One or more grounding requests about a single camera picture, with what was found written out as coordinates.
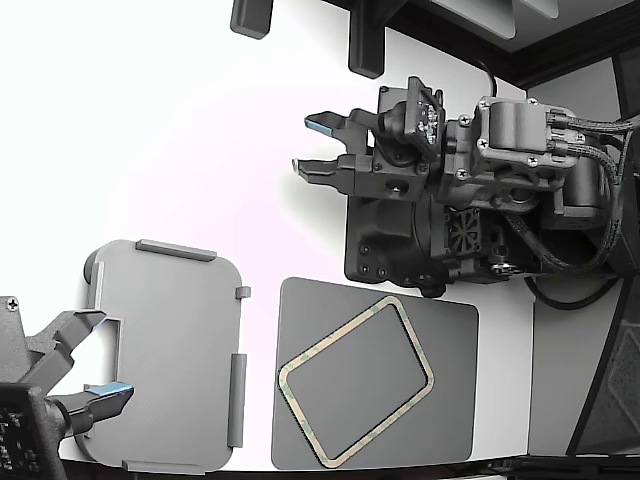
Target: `black cable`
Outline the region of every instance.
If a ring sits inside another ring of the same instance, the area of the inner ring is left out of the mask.
[[[607,280],[604,285],[602,285],[598,290],[589,295],[582,300],[578,300],[575,302],[560,302],[558,300],[554,300],[553,298],[548,297],[542,290],[538,288],[533,277],[527,277],[524,279],[527,287],[531,290],[531,293],[535,295],[535,297],[540,300],[545,305],[548,305],[551,308],[555,308],[556,310],[580,310],[581,308],[588,307],[589,305],[596,303],[602,297],[604,297],[613,287],[615,287],[616,283],[618,283],[617,278],[612,278]]]
[[[607,133],[603,133],[602,135],[600,135],[600,143],[602,145],[611,145],[620,153],[622,153],[622,150],[624,149],[624,142],[620,140],[618,137],[616,137],[615,135],[609,135]]]
[[[479,58],[473,58],[474,62],[476,62],[478,64],[478,66],[480,68],[482,68],[486,73],[487,76],[489,77],[489,81],[491,82],[491,97],[495,97],[498,95],[498,82],[496,80],[496,76],[493,74],[493,72],[491,71],[491,69],[487,66],[486,63],[484,63],[482,60],[480,60]]]
[[[631,135],[633,135],[633,131],[627,132],[624,136],[624,142],[622,144],[622,151],[620,152],[620,161],[618,162],[617,174],[620,177],[620,182],[622,182],[622,171],[624,169],[624,164],[627,161],[627,155],[629,153],[629,145],[631,145]]]
[[[607,222],[603,240],[598,247],[594,257],[582,265],[571,265],[556,257],[533,233],[529,225],[521,217],[513,214],[504,214],[505,220],[511,228],[520,236],[522,241],[540,259],[540,261],[554,272],[565,275],[582,275],[602,265],[618,237],[620,236],[620,224],[622,223],[622,201],[621,201],[621,179],[616,175],[616,167],[611,157],[597,148],[586,145],[571,145],[570,152],[579,156],[585,156],[597,160],[603,166],[609,188],[611,190],[611,200],[609,202],[609,220]]]
[[[595,122],[584,118],[565,117],[569,128],[596,133],[625,133],[640,127],[640,115],[618,122]]]

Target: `screw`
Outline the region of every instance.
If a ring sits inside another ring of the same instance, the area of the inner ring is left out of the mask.
[[[468,127],[471,124],[471,117],[469,115],[460,115],[458,117],[458,123],[462,127]]]
[[[464,168],[459,168],[456,172],[456,178],[464,182],[467,178],[469,178],[469,172],[467,172]]]
[[[18,299],[16,297],[10,297],[7,299],[7,310],[10,312],[17,312],[20,308],[20,304],[18,303]]]

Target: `dark gray mat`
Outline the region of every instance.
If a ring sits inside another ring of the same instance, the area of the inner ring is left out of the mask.
[[[324,470],[277,386],[287,362],[387,296],[292,278],[283,283],[272,460],[281,470]],[[461,462],[471,454],[478,313],[470,305],[398,298],[434,374],[433,390],[340,469]],[[372,430],[425,384],[402,323],[387,307],[292,371],[289,385],[330,458]]]

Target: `metal bracket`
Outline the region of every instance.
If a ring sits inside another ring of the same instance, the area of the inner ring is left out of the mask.
[[[231,30],[260,40],[271,29],[273,0],[234,0]]]
[[[247,355],[231,355],[231,386],[229,389],[229,423],[227,445],[242,448],[244,431],[244,400],[247,379]]]
[[[156,242],[153,240],[139,240],[136,243],[136,250],[157,253],[159,255],[169,255],[171,257],[187,258],[189,260],[197,260],[198,262],[212,262],[218,256],[216,252],[210,250],[183,247],[182,245],[172,245],[170,243]]]
[[[251,287],[242,286],[236,288],[236,300],[244,300],[245,298],[251,298]]]
[[[368,78],[384,73],[385,25],[407,1],[355,1],[349,22],[349,70]]]

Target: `gray panel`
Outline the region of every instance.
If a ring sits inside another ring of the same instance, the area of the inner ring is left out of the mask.
[[[569,285],[565,279],[541,282],[541,288],[561,301],[584,298],[598,285],[597,280],[586,279],[572,280]],[[598,302],[575,312],[554,310],[536,302],[531,455],[565,455],[600,361],[621,285],[619,282]]]
[[[558,0],[522,0],[537,12],[548,18],[558,18]]]
[[[584,118],[612,121],[620,116],[610,59],[537,86],[529,95]],[[551,297],[565,301],[584,298],[601,284],[598,279],[540,280]],[[566,453],[600,361],[620,288],[576,312],[536,303],[529,453]]]
[[[387,296],[305,279],[283,283],[277,370]],[[394,295],[433,370],[433,390],[341,469],[461,462],[473,443],[478,313],[470,305]],[[425,385],[402,324],[384,308],[289,377],[291,390],[335,457]],[[277,382],[272,460],[281,470],[323,470]]]
[[[228,436],[242,443],[237,428],[228,428],[231,385],[243,396],[231,377],[240,275],[214,254],[185,249],[176,256],[180,247],[140,245],[153,251],[116,241],[91,257],[89,296],[121,319],[116,379],[134,385],[135,395],[121,416],[96,424],[90,438],[76,439],[93,459],[113,467],[217,470],[232,453]],[[243,377],[242,368],[236,373]],[[238,410],[231,413],[242,418]]]
[[[594,63],[529,90],[540,103],[568,108],[578,117],[615,121],[620,103],[611,59]]]
[[[513,16],[512,0],[432,0],[447,10],[451,10],[470,22],[501,36],[513,38],[516,22]]]
[[[531,8],[533,1],[535,3],[543,3],[542,0],[515,0],[513,2],[513,15],[515,17],[516,35],[512,39],[501,38],[474,22],[436,5],[431,0],[413,1],[502,49],[508,52],[515,52],[586,20],[615,10],[633,0],[558,0],[558,16],[553,19],[549,18],[550,15],[548,13],[553,12],[552,8],[548,8],[548,6],[537,5],[539,8]],[[475,0],[461,1],[473,3]]]

